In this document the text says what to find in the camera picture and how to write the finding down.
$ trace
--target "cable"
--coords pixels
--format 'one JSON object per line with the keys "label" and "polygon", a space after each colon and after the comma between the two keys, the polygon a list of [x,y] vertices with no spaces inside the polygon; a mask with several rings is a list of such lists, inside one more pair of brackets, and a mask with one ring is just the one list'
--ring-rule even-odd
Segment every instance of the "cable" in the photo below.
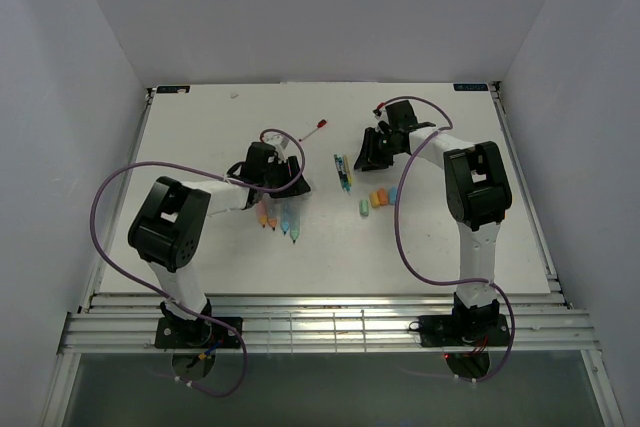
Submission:
{"label": "cable", "polygon": [[260,136],[262,137],[262,135],[264,135],[267,132],[275,132],[277,134],[283,135],[285,137],[287,137],[289,140],[291,140],[295,146],[298,148],[298,150],[300,151],[300,172],[298,172],[295,177],[286,185],[283,185],[282,187],[277,187],[274,189],[270,189],[270,188],[266,188],[266,187],[259,187],[259,186],[255,186],[255,185],[251,185],[251,184],[246,184],[244,182],[241,182],[239,180],[236,179],[231,179],[231,178],[226,178],[223,177],[222,175],[218,175],[218,174],[212,174],[209,172],[205,172],[203,170],[199,170],[199,169],[194,169],[192,167],[187,167],[184,165],[180,165],[180,164],[174,164],[171,162],[160,162],[160,161],[144,161],[144,162],[135,162],[133,164],[129,164],[126,165],[118,170],[116,170],[115,172],[113,172],[111,175],[109,175],[103,182],[102,184],[100,184],[100,187],[98,187],[98,190],[96,191],[96,195],[93,198],[93,203],[91,204],[91,213],[89,215],[89,232],[91,234],[91,242],[93,242],[93,245],[96,249],[96,251],[98,252],[98,255],[100,255],[100,257],[102,257],[102,259],[109,264],[111,267],[113,267],[119,274],[125,276],[127,279],[132,280],[146,288],[148,288],[149,290],[152,290],[153,292],[155,292],[156,294],[160,295],[161,297],[164,297],[165,299],[167,299],[170,302],[173,302],[176,307],[178,307],[179,309],[181,309],[183,312],[186,312],[189,315],[192,315],[194,317],[197,317],[198,319],[202,319],[206,322],[211,322],[213,324],[219,325],[227,330],[230,330],[240,341],[240,346],[242,348],[242,372],[240,373],[240,376],[238,377],[237,382],[227,391],[225,392],[216,392],[214,390],[208,389],[207,387],[198,385],[196,383],[192,383],[191,381],[189,381],[188,379],[183,379],[183,378],[179,378],[182,382],[184,382],[185,384],[187,384],[190,387],[193,387],[196,390],[199,390],[201,392],[204,392],[205,394],[211,395],[212,397],[228,397],[231,394],[233,394],[236,390],[238,390],[240,388],[240,386],[242,385],[242,382],[244,381],[244,378],[247,374],[247,364],[248,364],[248,360],[249,360],[249,355],[247,352],[247,346],[244,343],[244,339],[242,338],[242,336],[240,335],[240,333],[235,329],[235,327],[222,322],[218,319],[214,319],[213,317],[209,317],[208,315],[202,315],[199,312],[195,312],[183,305],[181,305],[180,303],[176,302],[174,299],[171,298],[171,296],[165,292],[164,290],[162,290],[159,287],[156,287],[153,284],[150,284],[149,282],[146,282],[144,280],[142,280],[139,277],[136,277],[135,275],[127,272],[126,270],[124,270],[122,267],[120,267],[113,259],[111,259],[111,257],[109,257],[109,254],[107,254],[107,252],[104,250],[104,248],[102,247],[102,245],[100,244],[100,241],[98,240],[98,233],[97,233],[97,229],[96,229],[96,213],[98,211],[98,203],[100,202],[100,197],[102,197],[102,194],[104,193],[105,189],[107,188],[107,186],[119,175],[128,172],[129,170],[133,170],[133,169],[137,169],[139,167],[149,167],[149,166],[155,166],[155,167],[168,167],[171,169],[176,169],[176,170],[182,170],[184,172],[190,172],[192,174],[197,174],[197,175],[202,175],[203,177],[208,177],[210,179],[215,179],[215,180],[220,180],[220,181],[227,181],[230,182],[234,185],[239,185],[241,187],[248,187],[260,192],[264,192],[267,194],[270,193],[277,193],[277,192],[282,192],[283,190],[288,189],[289,187],[293,186],[298,179],[300,179],[300,177],[302,176],[302,172],[304,171],[305,168],[305,155],[304,155],[304,150],[302,150],[302,146],[300,145],[300,143],[291,135],[289,135],[288,133],[279,130],[279,129],[266,129],[263,130],[260,133]]}
{"label": "cable", "polygon": [[[498,372],[500,372],[500,370],[502,370],[502,368],[504,367],[504,365],[507,363],[507,360],[509,359],[509,355],[511,354],[511,350],[513,349],[513,342],[515,340],[515,335],[516,335],[516,317],[515,314],[513,313],[513,307],[511,305],[511,302],[509,302],[509,299],[507,298],[507,294],[505,294],[504,290],[502,290],[495,282],[492,282],[489,279],[482,279],[482,278],[470,278],[470,279],[460,279],[460,280],[449,280],[449,281],[439,281],[439,280],[431,280],[428,279],[426,277],[423,277],[422,275],[420,275],[418,273],[418,271],[416,271],[412,266],[411,263],[409,262],[409,259],[407,259],[407,256],[404,252],[404,247],[402,246],[402,239],[400,238],[400,201],[402,198],[402,189],[404,187],[404,183],[407,180],[407,175],[409,173],[409,169],[411,168],[411,165],[413,165],[414,160],[416,160],[416,158],[418,157],[418,155],[420,154],[420,152],[422,151],[422,149],[424,149],[427,144],[429,142],[431,142],[436,136],[440,135],[440,133],[445,132],[447,130],[452,130],[453,129],[453,121],[451,120],[451,117],[449,117],[447,115],[447,113],[439,106],[437,106],[436,104],[434,104],[433,102],[420,98],[420,97],[414,97],[414,96],[410,96],[410,95],[404,95],[404,96],[400,96],[400,97],[394,97],[392,99],[387,100],[386,102],[381,103],[380,105],[378,105],[378,107],[376,108],[376,110],[380,110],[382,107],[396,102],[398,100],[415,100],[418,102],[423,102],[431,107],[433,107],[435,110],[437,110],[438,112],[440,112],[440,114],[446,119],[446,121],[448,122],[449,125],[444,126],[444,127],[440,127],[439,129],[435,130],[431,135],[429,135],[419,146],[418,148],[415,149],[415,151],[409,156],[409,160],[407,161],[407,165],[405,165],[404,170],[402,171],[402,175],[400,176],[400,182],[398,182],[398,190],[397,190],[397,196],[396,196],[396,204],[393,208],[393,230],[395,233],[395,237],[396,237],[396,247],[398,248],[398,253],[400,254],[400,258],[402,259],[402,263],[405,265],[405,267],[407,268],[407,270],[409,270],[409,272],[418,280],[429,284],[429,285],[435,285],[438,287],[448,287],[448,286],[452,286],[452,285],[462,285],[462,284],[475,284],[475,283],[480,283],[480,284],[488,284],[490,287],[492,287],[493,289],[495,289],[500,296],[502,297],[502,299],[504,300],[505,305],[507,306],[507,310],[509,311],[509,318],[511,320],[511,332],[510,332],[510,336],[509,336],[509,343],[507,344],[507,350],[504,353],[504,356],[502,357],[502,360],[500,360],[500,363],[496,366],[496,368],[494,370],[492,370],[491,372],[489,372],[487,375],[479,378],[479,379],[475,379],[475,381],[477,382],[484,382],[486,380],[489,380],[491,378],[493,378]],[[417,374],[417,375],[425,375],[425,376],[437,376],[436,374]]]}

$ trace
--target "gray partition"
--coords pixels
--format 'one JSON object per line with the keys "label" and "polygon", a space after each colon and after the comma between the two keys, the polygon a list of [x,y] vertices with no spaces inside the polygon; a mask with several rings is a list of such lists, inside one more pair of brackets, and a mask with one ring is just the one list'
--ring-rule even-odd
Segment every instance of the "gray partition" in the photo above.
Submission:
{"label": "gray partition", "polygon": [[[240,360],[219,356],[206,385],[231,385]],[[213,399],[154,375],[169,355],[84,355],[65,425],[602,425],[580,352],[515,352],[475,387],[401,367],[448,372],[441,354],[253,355],[241,390]]]}

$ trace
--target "black mounting plate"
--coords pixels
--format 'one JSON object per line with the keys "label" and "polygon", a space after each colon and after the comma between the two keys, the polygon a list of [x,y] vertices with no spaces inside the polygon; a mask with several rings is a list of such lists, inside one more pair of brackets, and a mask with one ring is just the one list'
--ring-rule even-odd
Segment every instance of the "black mounting plate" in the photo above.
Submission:
{"label": "black mounting plate", "polygon": [[[216,320],[220,320],[226,324],[229,324],[235,328],[240,335],[242,335],[242,317],[214,317]],[[170,350],[170,349],[194,349],[202,348],[203,350],[213,346],[216,342],[220,341],[218,349],[238,349],[240,347],[240,341],[235,335],[230,335],[227,329],[217,325],[211,325],[211,337],[203,345],[193,345],[185,342],[176,332],[171,329],[169,321],[162,317],[158,320],[158,327],[156,328],[156,340],[153,346],[156,349]]]}
{"label": "black mounting plate", "polygon": [[509,344],[509,329],[504,315],[498,316],[497,325],[483,329],[473,338],[463,338],[455,328],[451,315],[421,315],[418,328],[422,347],[465,347],[487,336],[487,347],[506,347]]}

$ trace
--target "gray wall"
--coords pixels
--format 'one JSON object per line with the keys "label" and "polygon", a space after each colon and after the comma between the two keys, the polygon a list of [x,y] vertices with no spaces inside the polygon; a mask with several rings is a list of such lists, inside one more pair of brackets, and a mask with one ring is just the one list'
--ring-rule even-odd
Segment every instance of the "gray wall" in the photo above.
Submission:
{"label": "gray wall", "polygon": [[95,0],[0,0],[0,32],[0,425],[22,427],[40,416],[94,258],[90,201],[125,161],[144,90]]}
{"label": "gray wall", "polygon": [[145,86],[502,79],[544,0],[98,0]]}
{"label": "gray wall", "polygon": [[640,425],[640,0],[547,0],[504,81],[509,126],[567,296],[588,307]]}

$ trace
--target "purple cable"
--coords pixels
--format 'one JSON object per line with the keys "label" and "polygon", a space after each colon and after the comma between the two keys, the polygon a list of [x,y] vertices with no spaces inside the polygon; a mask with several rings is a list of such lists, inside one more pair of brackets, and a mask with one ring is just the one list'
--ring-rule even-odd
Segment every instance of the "purple cable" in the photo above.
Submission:
{"label": "purple cable", "polygon": [[[304,151],[302,150],[302,146],[300,145],[300,143],[291,135],[287,134],[286,132],[279,130],[279,129],[266,129],[263,130],[260,133],[260,137],[262,137],[264,134],[268,133],[268,132],[275,132],[277,134],[280,134],[286,138],[288,138],[289,140],[291,140],[295,146],[298,148],[298,150],[300,151],[300,172],[298,172],[296,174],[296,176],[291,180],[291,182],[289,182],[286,185],[283,185],[282,187],[278,187],[275,189],[268,189],[265,187],[258,187],[258,186],[254,186],[251,184],[246,184],[244,182],[241,182],[239,180],[236,179],[230,179],[230,178],[226,178],[222,175],[218,175],[218,174],[211,174],[209,172],[205,172],[203,170],[198,170],[198,169],[194,169],[191,167],[186,167],[184,165],[179,165],[179,164],[174,164],[171,162],[159,162],[159,161],[145,161],[145,162],[135,162],[133,164],[129,164],[126,165],[118,170],[116,170],[115,172],[113,172],[111,175],[109,175],[104,182],[102,182],[102,184],[100,185],[100,187],[98,188],[98,191],[96,192],[95,197],[93,198],[93,203],[91,204],[91,213],[89,215],[89,232],[91,234],[91,241],[93,242],[93,245],[96,249],[96,251],[98,252],[98,254],[100,255],[100,257],[102,257],[102,259],[109,264],[111,267],[113,267],[118,273],[120,273],[121,275],[124,275],[127,279],[132,280],[134,282],[137,282],[138,284],[152,290],[153,292],[155,292],[156,294],[164,297],[165,299],[168,299],[169,301],[173,302],[173,299],[171,299],[171,296],[165,292],[164,290],[156,287],[153,284],[150,284],[149,282],[146,282],[144,280],[142,280],[139,277],[136,277],[135,275],[127,272],[126,270],[124,270],[122,267],[120,267],[114,260],[111,259],[111,257],[109,257],[109,254],[107,254],[107,252],[104,250],[104,248],[102,247],[102,245],[100,244],[100,241],[98,240],[98,234],[96,232],[96,212],[98,210],[98,203],[100,201],[100,197],[102,196],[102,194],[104,193],[104,190],[107,188],[107,186],[111,183],[111,181],[113,181],[113,179],[115,179],[116,177],[118,177],[119,175],[123,174],[124,172],[127,172],[129,170],[133,170],[136,169],[138,167],[148,167],[148,166],[155,166],[155,167],[168,167],[171,169],[177,169],[177,170],[182,170],[184,172],[190,172],[192,174],[198,174],[198,175],[202,175],[203,177],[208,177],[210,179],[215,179],[215,180],[220,180],[220,181],[227,181],[230,182],[234,185],[239,185],[241,187],[249,187],[251,189],[260,191],[260,192],[264,192],[267,194],[275,194],[277,192],[282,192],[283,190],[288,189],[289,187],[291,187],[292,185],[294,185],[298,179],[302,176],[302,172],[304,171],[305,168],[305,155],[304,155]],[[194,317],[197,317],[199,319],[202,319],[204,321],[207,322],[211,322],[213,324],[219,325],[225,329],[230,330],[240,341],[240,346],[242,347],[242,372],[240,373],[240,377],[238,378],[238,381],[235,383],[235,385],[233,387],[231,387],[231,389],[229,389],[226,392],[216,392],[213,391],[211,389],[208,389],[207,387],[204,387],[202,385],[198,385],[196,383],[189,383],[188,380],[183,379],[180,377],[180,380],[187,383],[189,386],[193,387],[194,389],[197,389],[201,392],[204,392],[205,394],[211,395],[213,397],[228,397],[231,394],[233,394],[236,390],[238,390],[240,388],[240,386],[242,385],[242,382],[244,381],[244,378],[247,374],[247,364],[249,361],[249,356],[247,353],[247,346],[244,343],[244,339],[242,338],[242,336],[240,335],[240,333],[231,325],[222,322],[218,319],[214,319],[213,317],[209,317],[208,315],[202,315],[199,312],[194,312],[193,310],[174,302],[175,305],[180,308],[182,311],[186,312],[187,314],[193,315]]]}
{"label": "purple cable", "polygon": [[[436,136],[438,136],[441,132],[453,129],[453,121],[445,113],[445,111],[442,108],[440,108],[439,106],[437,106],[433,102],[430,102],[430,101],[428,101],[426,99],[422,99],[420,97],[414,97],[414,96],[410,96],[410,95],[394,97],[393,99],[387,100],[382,105],[386,106],[386,105],[388,105],[390,103],[393,103],[393,102],[396,102],[398,100],[416,100],[418,102],[423,102],[423,103],[425,103],[427,105],[430,105],[431,107],[436,109],[438,112],[440,112],[440,114],[442,114],[442,116],[449,123],[448,126],[440,127],[439,129],[435,130],[431,135],[429,135],[424,140],[424,142],[422,142],[418,146],[418,148],[409,157],[409,160],[407,161],[407,165],[405,165],[404,170],[402,171],[402,175],[400,176],[400,182],[398,182],[398,193],[397,193],[397,196],[396,196],[396,204],[395,204],[395,206],[393,208],[393,229],[394,229],[394,233],[395,233],[395,236],[396,236],[396,246],[398,247],[398,253],[400,254],[400,258],[402,259],[402,263],[405,265],[407,270],[409,270],[409,272],[411,272],[411,274],[415,278],[417,278],[418,280],[421,280],[422,282],[424,282],[426,284],[435,285],[435,286],[439,286],[439,287],[447,287],[447,286],[461,285],[461,284],[475,284],[475,283],[489,284],[490,287],[495,289],[500,294],[500,296],[504,300],[505,305],[507,306],[507,310],[509,311],[509,318],[511,320],[511,332],[510,332],[510,336],[509,336],[509,344],[507,345],[507,349],[505,350],[505,353],[504,353],[504,356],[502,357],[502,360],[498,363],[496,368],[493,369],[491,372],[489,372],[487,375],[485,375],[483,377],[480,377],[479,379],[476,379],[477,382],[484,382],[485,380],[489,380],[489,379],[495,377],[495,375],[498,372],[500,372],[500,370],[502,370],[504,365],[507,363],[507,360],[509,359],[509,355],[511,354],[511,350],[513,349],[513,342],[514,342],[515,336],[516,336],[516,330],[515,330],[516,329],[516,316],[515,316],[515,314],[513,312],[513,307],[511,305],[511,302],[509,302],[509,299],[507,298],[507,294],[505,294],[504,290],[502,290],[495,282],[492,282],[489,279],[471,278],[471,279],[448,280],[448,281],[431,280],[431,279],[428,279],[428,278],[423,277],[422,275],[420,275],[418,273],[418,271],[416,271],[411,266],[411,264],[409,263],[409,259],[407,259],[407,256],[406,256],[406,254],[404,252],[404,247],[402,246],[402,239],[400,238],[400,199],[402,197],[402,189],[404,187],[405,181],[407,180],[407,174],[409,173],[409,169],[411,168],[411,165],[413,164],[413,161],[416,160],[416,158],[418,157],[418,155],[420,154],[422,149],[424,149],[427,146],[427,144],[429,142],[431,142]],[[411,372],[411,373],[412,374],[416,374],[416,375],[430,376],[430,377],[440,377],[438,374],[420,374],[418,372]]]}

